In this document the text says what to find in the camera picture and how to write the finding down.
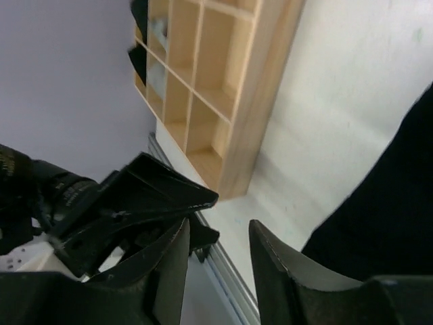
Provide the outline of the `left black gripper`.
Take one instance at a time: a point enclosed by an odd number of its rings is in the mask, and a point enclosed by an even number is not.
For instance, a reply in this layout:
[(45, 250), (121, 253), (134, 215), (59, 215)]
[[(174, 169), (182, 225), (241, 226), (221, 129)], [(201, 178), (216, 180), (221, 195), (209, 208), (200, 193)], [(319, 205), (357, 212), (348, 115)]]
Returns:
[(219, 199), (216, 192), (144, 152), (101, 183), (45, 160), (34, 161), (34, 167), (50, 243), (77, 278), (97, 274), (115, 248), (124, 251), (125, 260), (184, 221), (190, 228), (190, 253), (207, 249), (220, 237), (196, 216), (131, 216), (196, 212)]

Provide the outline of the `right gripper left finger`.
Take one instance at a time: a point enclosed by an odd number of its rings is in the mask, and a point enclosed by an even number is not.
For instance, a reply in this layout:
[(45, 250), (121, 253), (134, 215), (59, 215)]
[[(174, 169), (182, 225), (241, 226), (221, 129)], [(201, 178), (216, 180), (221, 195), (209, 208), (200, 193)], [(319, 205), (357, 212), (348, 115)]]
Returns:
[(179, 324), (189, 222), (118, 265), (79, 282), (59, 272), (1, 274), (2, 324)]

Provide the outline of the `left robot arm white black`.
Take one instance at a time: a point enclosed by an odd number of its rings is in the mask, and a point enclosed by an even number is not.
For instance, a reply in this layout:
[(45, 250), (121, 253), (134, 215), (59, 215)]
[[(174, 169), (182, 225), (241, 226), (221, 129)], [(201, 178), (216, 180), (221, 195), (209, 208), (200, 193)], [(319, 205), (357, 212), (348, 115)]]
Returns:
[(75, 276), (94, 276), (115, 248), (130, 257), (184, 219), (189, 250), (206, 249), (220, 234), (197, 212), (218, 199), (145, 152), (97, 182), (2, 146), (1, 254), (45, 234)]

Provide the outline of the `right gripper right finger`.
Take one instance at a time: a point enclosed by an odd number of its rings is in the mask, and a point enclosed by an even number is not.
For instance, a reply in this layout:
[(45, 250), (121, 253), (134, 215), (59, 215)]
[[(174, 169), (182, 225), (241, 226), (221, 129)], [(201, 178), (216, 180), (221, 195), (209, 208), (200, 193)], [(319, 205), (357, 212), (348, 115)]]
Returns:
[(261, 324), (431, 324), (431, 276), (338, 274), (249, 223), (250, 255)]

